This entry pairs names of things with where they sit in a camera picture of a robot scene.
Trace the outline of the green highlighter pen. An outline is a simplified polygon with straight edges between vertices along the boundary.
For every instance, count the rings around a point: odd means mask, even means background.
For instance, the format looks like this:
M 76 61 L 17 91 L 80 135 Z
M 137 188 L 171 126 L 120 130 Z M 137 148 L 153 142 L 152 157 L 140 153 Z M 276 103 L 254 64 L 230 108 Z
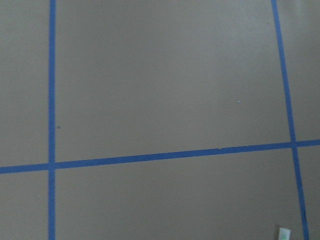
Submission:
M 288 228 L 280 227 L 278 230 L 278 240 L 290 240 L 291 230 Z

